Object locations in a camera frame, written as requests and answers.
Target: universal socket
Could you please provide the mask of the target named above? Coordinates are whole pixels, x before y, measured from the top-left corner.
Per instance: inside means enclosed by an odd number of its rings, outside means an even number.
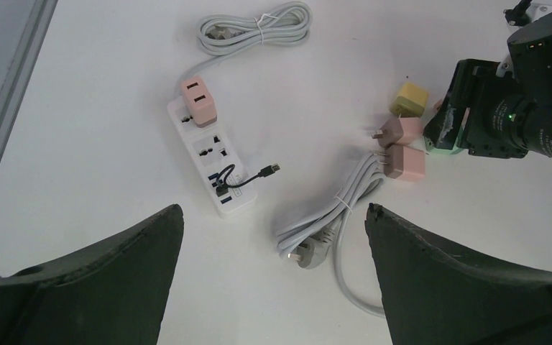
[[[379,145],[388,148],[390,145],[409,145],[422,137],[422,121],[418,117],[390,119],[374,134]]]
[[[170,102],[167,110],[218,214],[222,218],[228,218],[251,208],[257,199],[254,182],[241,188],[230,188],[219,195],[216,192],[216,179],[230,164],[235,164],[236,169],[229,176],[228,184],[236,185],[249,178],[236,150],[220,125],[212,123],[198,127],[193,121],[183,121],[191,116],[183,97]]]
[[[426,173],[425,156],[419,149],[393,145],[386,150],[384,174],[397,180],[418,182]]]

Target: camera lens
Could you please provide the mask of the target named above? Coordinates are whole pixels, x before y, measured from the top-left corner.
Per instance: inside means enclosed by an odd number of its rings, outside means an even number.
[[[498,139],[552,158],[552,105],[536,105],[510,96],[487,118],[491,119],[491,133]]]

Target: electrical socket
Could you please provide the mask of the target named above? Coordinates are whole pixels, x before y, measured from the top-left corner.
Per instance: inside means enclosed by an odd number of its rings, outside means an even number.
[[[183,97],[170,102],[167,110],[219,215],[228,218],[250,208],[257,199],[253,182],[241,188],[230,188],[223,195],[216,192],[216,176],[230,164],[235,164],[236,169],[229,176],[228,184],[236,185],[249,178],[225,131],[218,123],[198,127]]]

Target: black usb cable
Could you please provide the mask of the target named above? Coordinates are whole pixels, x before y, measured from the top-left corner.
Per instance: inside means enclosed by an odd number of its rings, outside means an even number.
[[[264,167],[263,169],[261,169],[259,171],[259,173],[257,173],[252,178],[249,178],[244,182],[240,182],[237,185],[229,185],[227,183],[227,179],[234,172],[235,168],[236,168],[235,164],[230,164],[230,165],[226,166],[225,169],[223,169],[218,174],[218,176],[217,176],[217,189],[216,189],[217,196],[222,196],[223,194],[227,193],[227,190],[230,189],[230,188],[244,187],[245,185],[248,185],[249,183],[251,183],[253,180],[256,180],[257,178],[266,178],[270,175],[273,175],[278,170],[280,170],[280,166],[278,164],[268,165],[267,167]]]

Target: cable tie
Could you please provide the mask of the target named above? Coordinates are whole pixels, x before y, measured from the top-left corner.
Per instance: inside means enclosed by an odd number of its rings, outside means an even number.
[[[350,214],[352,214],[352,208],[350,208],[350,205],[348,205],[348,204],[346,203],[346,201],[343,201],[343,200],[342,200],[340,197],[338,197],[337,195],[335,195],[335,196],[333,197],[333,199],[337,199],[337,200],[339,200],[339,202],[343,203],[343,205],[346,206],[346,208],[348,209],[348,211],[350,211]]]
[[[278,17],[274,17],[271,14],[264,13],[261,15],[261,18],[253,18],[255,19],[255,22],[257,23],[257,29],[259,29],[259,33],[261,34],[261,44],[263,45],[263,30],[261,30],[261,22],[263,22],[263,19],[265,18],[273,18],[273,19],[279,19]]]

